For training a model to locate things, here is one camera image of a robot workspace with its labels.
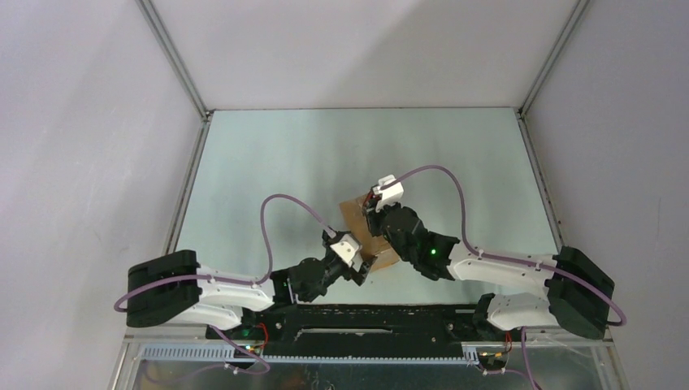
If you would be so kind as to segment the red black utility knife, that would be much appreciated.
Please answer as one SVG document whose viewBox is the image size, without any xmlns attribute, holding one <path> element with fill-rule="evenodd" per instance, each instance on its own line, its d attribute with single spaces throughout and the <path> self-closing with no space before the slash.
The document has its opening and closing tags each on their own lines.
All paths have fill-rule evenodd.
<svg viewBox="0 0 689 390">
<path fill-rule="evenodd" d="M 371 211 L 375 210 L 375 205 L 376 205 L 375 195 L 372 192 L 369 192 L 366 195 L 364 202 L 362 203 L 362 213 L 364 215 L 366 215 L 366 214 L 370 213 Z"/>
</svg>

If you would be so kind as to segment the brown cardboard express box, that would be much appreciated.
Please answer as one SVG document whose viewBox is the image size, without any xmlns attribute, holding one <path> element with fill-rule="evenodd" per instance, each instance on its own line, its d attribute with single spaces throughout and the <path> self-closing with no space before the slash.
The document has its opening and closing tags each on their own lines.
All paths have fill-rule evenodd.
<svg viewBox="0 0 689 390">
<path fill-rule="evenodd" d="M 381 271 L 391 267 L 401 259 L 397 252 L 382 236 L 372 236 L 368 230 L 362 205 L 366 195 L 343 201 L 339 204 L 340 213 L 349 231 L 362 245 L 362 259 L 370 265 L 370 271 Z"/>
</svg>

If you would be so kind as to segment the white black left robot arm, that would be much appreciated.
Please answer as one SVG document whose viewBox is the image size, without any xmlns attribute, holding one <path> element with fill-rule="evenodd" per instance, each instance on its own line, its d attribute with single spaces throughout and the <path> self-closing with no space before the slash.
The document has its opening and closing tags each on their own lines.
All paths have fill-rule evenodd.
<svg viewBox="0 0 689 390">
<path fill-rule="evenodd" d="M 272 271 L 264 281 L 203 266 L 191 249 L 169 253 L 128 270 L 128 291 L 115 309 L 128 327 L 196 323 L 247 338 L 257 327 L 254 313 L 312 302 L 338 280 L 361 286 L 377 261 L 351 232 L 325 235 L 323 246 L 322 258 Z"/>
</svg>

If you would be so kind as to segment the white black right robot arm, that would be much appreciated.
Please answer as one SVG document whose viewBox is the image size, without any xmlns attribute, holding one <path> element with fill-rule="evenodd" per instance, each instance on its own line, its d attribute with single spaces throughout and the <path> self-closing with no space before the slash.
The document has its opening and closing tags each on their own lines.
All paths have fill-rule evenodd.
<svg viewBox="0 0 689 390">
<path fill-rule="evenodd" d="M 430 280 L 479 281 L 517 289 L 481 296 L 472 327 L 492 340 L 521 327 L 558 326 L 601 340 L 611 326 L 613 280 L 584 252 L 564 246 L 552 255 L 485 253 L 455 236 L 427 229 L 417 213 L 396 203 L 362 207 L 369 233 L 383 237 L 417 272 Z"/>
</svg>

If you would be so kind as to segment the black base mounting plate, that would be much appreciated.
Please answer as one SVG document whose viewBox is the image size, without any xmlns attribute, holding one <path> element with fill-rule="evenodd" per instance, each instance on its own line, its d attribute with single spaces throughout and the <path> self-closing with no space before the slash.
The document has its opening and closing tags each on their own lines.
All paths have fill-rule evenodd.
<svg viewBox="0 0 689 390">
<path fill-rule="evenodd" d="M 475 305 L 294 305 L 254 313 L 223 335 L 257 341 L 264 353 L 450 357 L 474 342 L 505 346 L 517 331 L 493 327 Z"/>
</svg>

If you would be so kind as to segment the aluminium frame post right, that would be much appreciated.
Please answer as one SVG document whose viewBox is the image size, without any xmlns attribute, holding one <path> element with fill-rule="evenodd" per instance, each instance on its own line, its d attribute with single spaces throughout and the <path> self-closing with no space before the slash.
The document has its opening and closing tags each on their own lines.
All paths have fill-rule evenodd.
<svg viewBox="0 0 689 390">
<path fill-rule="evenodd" d="M 540 91 L 543 89 L 547 79 L 556 66 L 557 61 L 564 53 L 571 37 L 576 32 L 578 26 L 581 24 L 582 19 L 586 15 L 588 8 L 592 4 L 591 0 L 578 0 L 575 2 L 573 8 L 568 14 L 565 23 L 560 29 L 555 41 L 553 42 L 548 54 L 541 67 L 539 68 L 535 79 L 532 81 L 531 86 L 527 90 L 526 96 L 522 101 L 522 104 L 518 108 L 517 112 L 519 116 L 524 119 L 527 117 L 528 112 L 533 107 L 536 98 L 539 96 Z"/>
</svg>

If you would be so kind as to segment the aluminium frame post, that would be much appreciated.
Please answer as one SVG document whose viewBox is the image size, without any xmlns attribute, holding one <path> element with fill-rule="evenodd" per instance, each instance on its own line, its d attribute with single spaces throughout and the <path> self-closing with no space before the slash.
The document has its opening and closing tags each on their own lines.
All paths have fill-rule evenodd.
<svg viewBox="0 0 689 390">
<path fill-rule="evenodd" d="M 539 96 L 540 91 L 543 89 L 547 79 L 556 66 L 557 61 L 564 53 L 571 37 L 576 32 L 578 26 L 581 24 L 582 19 L 586 15 L 588 8 L 592 4 L 591 0 L 578 0 L 575 2 L 573 8 L 568 14 L 565 23 L 560 29 L 555 41 L 553 42 L 548 54 L 541 67 L 539 68 L 535 79 L 532 81 L 531 86 L 527 90 L 526 96 L 522 101 L 522 104 L 518 108 L 517 112 L 519 116 L 524 119 L 527 117 L 528 112 L 533 107 L 536 98 Z"/>
<path fill-rule="evenodd" d="M 151 0 L 136 0 L 141 14 L 145 22 L 149 25 L 154 38 L 159 44 L 163 55 L 167 59 L 173 73 L 180 82 L 189 101 L 192 103 L 193 109 L 196 111 L 199 119 L 203 122 L 209 120 L 210 109 L 205 104 L 201 93 L 193 80 L 191 73 L 186 66 L 184 59 L 179 52 L 162 16 L 154 1 Z"/>
</svg>

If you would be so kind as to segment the aluminium frame post left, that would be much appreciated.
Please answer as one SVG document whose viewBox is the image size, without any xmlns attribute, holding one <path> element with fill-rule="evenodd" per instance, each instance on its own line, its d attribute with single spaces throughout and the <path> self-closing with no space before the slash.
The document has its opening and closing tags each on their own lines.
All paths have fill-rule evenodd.
<svg viewBox="0 0 689 390">
<path fill-rule="evenodd" d="M 193 109 L 196 111 L 199 119 L 203 122 L 209 120 L 210 109 L 205 104 L 201 93 L 193 80 L 191 73 L 186 66 L 184 59 L 179 52 L 162 16 L 154 1 L 151 0 L 136 0 L 141 14 L 145 22 L 149 25 L 154 38 L 159 44 L 163 55 L 167 59 L 173 73 L 180 82 L 189 101 L 192 103 Z"/>
</svg>

